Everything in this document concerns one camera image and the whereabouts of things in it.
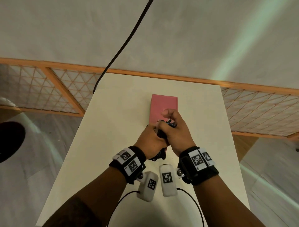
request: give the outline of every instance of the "metal screw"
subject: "metal screw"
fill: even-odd
[[[181,176],[184,175],[184,174],[183,174],[183,171],[181,171],[181,170],[178,170],[176,173],[178,174],[179,177],[181,177]]]
[[[139,176],[138,176],[138,179],[142,179],[143,178],[143,173],[141,173]]]

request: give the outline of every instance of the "black cable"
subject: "black cable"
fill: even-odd
[[[112,215],[113,215],[113,213],[114,213],[114,211],[115,211],[115,209],[117,208],[117,206],[120,204],[120,202],[127,196],[127,195],[129,195],[129,194],[131,194],[131,193],[133,193],[133,192],[136,192],[136,193],[140,193],[140,191],[131,191],[131,192],[129,192],[129,193],[127,193],[127,194],[125,194],[119,201],[118,201],[118,203],[117,203],[117,205],[116,205],[116,207],[114,208],[114,210],[113,210],[113,212],[112,212]]]
[[[185,193],[186,193],[187,195],[189,195],[190,198],[195,202],[195,204],[196,204],[196,206],[197,206],[197,208],[198,208],[198,210],[199,210],[199,212],[200,212],[200,216],[201,216],[201,218],[202,218],[202,226],[205,227],[205,223],[204,223],[204,218],[203,218],[203,216],[202,216],[202,212],[200,211],[200,208],[199,208],[199,206],[197,205],[197,202],[195,201],[195,199],[193,199],[193,197],[192,197],[188,192],[186,192],[184,189],[181,189],[181,188],[179,188],[179,187],[177,187],[176,189],[179,190],[179,191],[183,191],[183,192],[185,192]]]
[[[123,49],[126,47],[126,45],[128,44],[128,42],[131,40],[131,38],[133,37],[133,35],[135,34],[137,28],[139,27],[142,19],[144,18],[145,14],[147,13],[147,10],[149,9],[150,5],[152,4],[154,0],[149,0],[147,5],[145,6],[141,16],[139,17],[139,20],[137,21],[135,27],[133,28],[131,34],[129,35],[129,37],[127,38],[127,40],[125,41],[125,43],[122,45],[122,47],[119,49],[119,51],[116,53],[116,55],[114,56],[114,58],[110,61],[110,63],[107,65],[107,67],[105,68],[105,70],[102,72],[100,78],[97,80],[97,82],[95,83],[94,86],[94,90],[92,92],[92,94],[94,94],[97,85],[99,83],[99,81],[102,79],[102,77],[104,76],[105,72],[109,69],[109,67],[112,65],[112,63],[115,61],[115,59],[119,56],[119,54],[123,51]]]

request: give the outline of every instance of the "person's right hand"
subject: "person's right hand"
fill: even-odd
[[[161,115],[165,118],[174,120],[177,124],[175,128],[172,128],[166,122],[159,121],[156,123],[156,127],[167,135],[167,140],[178,157],[184,150],[196,146],[191,137],[188,126],[177,110],[165,109]]]

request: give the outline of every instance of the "white plastic casing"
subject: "white plastic casing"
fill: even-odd
[[[137,180],[140,182],[138,191],[140,193],[137,193],[137,197],[147,201],[151,202],[154,198],[154,194],[157,188],[159,177],[154,172],[148,171],[143,173],[143,178]]]
[[[161,186],[164,197],[176,196],[178,191],[176,189],[177,174],[175,169],[170,164],[164,164],[159,167]]]

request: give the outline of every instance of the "hand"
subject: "hand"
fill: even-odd
[[[177,124],[175,128],[172,128],[166,122],[159,121],[156,123],[156,127],[167,135],[167,140],[178,157],[184,150],[196,146],[191,137],[188,126],[177,110],[166,109],[161,113],[161,115],[165,118],[174,120]]]
[[[166,141],[157,136],[155,128],[154,125],[148,125],[134,144],[143,151],[147,159],[155,157],[162,148],[167,147]]]

